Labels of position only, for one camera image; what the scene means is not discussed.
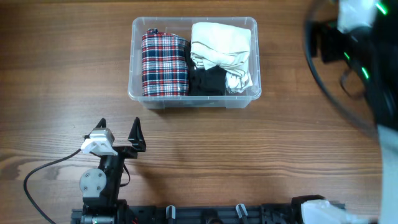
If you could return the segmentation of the plaid flannel cloth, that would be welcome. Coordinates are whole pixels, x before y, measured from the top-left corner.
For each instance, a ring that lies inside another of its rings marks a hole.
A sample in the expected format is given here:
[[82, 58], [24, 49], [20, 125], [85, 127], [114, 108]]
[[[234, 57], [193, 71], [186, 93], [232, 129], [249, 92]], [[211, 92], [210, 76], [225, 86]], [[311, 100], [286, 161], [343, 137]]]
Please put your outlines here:
[[147, 30], [141, 42], [143, 96], [188, 95], [187, 47], [188, 41], [176, 34]]

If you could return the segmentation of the black cloth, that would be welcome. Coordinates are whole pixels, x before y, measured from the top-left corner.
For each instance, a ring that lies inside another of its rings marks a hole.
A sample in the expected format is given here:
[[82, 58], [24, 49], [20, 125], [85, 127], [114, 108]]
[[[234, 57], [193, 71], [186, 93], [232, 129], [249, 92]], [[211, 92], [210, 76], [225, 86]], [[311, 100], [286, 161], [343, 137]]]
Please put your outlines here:
[[191, 96], [223, 96], [226, 93], [226, 70], [219, 66], [198, 68], [190, 56], [190, 43], [185, 48], [188, 66], [188, 94]]

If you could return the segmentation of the white printed cloth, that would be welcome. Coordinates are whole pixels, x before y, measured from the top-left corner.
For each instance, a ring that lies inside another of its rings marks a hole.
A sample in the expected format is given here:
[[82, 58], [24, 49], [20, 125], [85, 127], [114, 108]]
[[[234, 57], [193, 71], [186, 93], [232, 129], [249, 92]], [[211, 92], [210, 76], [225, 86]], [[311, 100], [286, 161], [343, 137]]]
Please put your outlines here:
[[229, 93], [242, 93], [252, 85], [253, 82], [247, 63], [226, 69], [226, 89]]

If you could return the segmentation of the cream cloth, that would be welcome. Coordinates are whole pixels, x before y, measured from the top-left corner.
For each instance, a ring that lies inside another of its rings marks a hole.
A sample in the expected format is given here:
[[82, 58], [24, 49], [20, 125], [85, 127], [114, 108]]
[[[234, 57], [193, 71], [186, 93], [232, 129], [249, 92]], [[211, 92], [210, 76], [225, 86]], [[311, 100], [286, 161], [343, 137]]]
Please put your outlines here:
[[206, 70], [219, 66], [239, 76], [248, 72], [251, 31], [213, 22], [192, 25], [191, 59]]

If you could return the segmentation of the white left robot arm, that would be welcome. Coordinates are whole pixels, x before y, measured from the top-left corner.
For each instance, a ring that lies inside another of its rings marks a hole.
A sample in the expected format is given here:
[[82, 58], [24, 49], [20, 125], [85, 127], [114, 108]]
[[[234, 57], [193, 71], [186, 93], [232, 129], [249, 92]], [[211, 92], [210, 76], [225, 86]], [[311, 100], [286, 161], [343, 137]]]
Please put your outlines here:
[[127, 139], [131, 143], [129, 146], [114, 146], [114, 140], [104, 118], [85, 136], [81, 151], [98, 156], [100, 161], [97, 168], [87, 170], [80, 178], [83, 208], [72, 212], [72, 223], [139, 222], [127, 201], [119, 199], [118, 195], [120, 188], [125, 186], [121, 182], [123, 172], [127, 172], [124, 161], [136, 159], [139, 152], [146, 150], [140, 119], [135, 118], [133, 122]]

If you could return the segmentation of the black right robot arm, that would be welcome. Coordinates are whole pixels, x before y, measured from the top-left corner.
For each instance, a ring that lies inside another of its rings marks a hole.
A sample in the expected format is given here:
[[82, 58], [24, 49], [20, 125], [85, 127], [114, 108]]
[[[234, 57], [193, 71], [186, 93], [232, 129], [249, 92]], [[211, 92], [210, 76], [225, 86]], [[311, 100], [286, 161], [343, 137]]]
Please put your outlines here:
[[[381, 207], [377, 219], [360, 218], [326, 199], [301, 198], [295, 209], [299, 223], [397, 223], [397, 1], [338, 1], [334, 19], [318, 21], [324, 0], [314, 0], [303, 25], [303, 49], [310, 71], [321, 91], [336, 109], [358, 129], [378, 141], [382, 157]], [[346, 94], [365, 100], [373, 114], [367, 122], [335, 98], [321, 80], [313, 62], [344, 61], [339, 77], [347, 90], [351, 74], [363, 89]]]

